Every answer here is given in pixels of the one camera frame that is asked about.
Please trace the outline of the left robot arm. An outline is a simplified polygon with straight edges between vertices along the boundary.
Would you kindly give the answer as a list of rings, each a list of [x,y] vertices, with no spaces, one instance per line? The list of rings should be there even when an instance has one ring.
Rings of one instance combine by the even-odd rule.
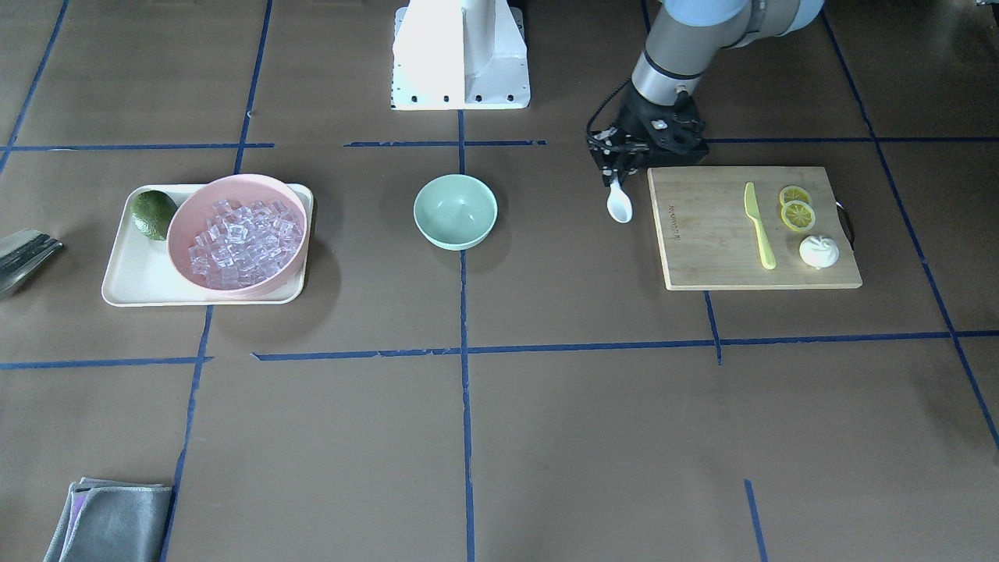
[[[640,169],[697,165],[709,155],[695,89],[715,55],[802,29],[822,1],[663,1],[627,80],[586,123],[585,141],[606,187]],[[623,97],[611,124],[600,110]]]

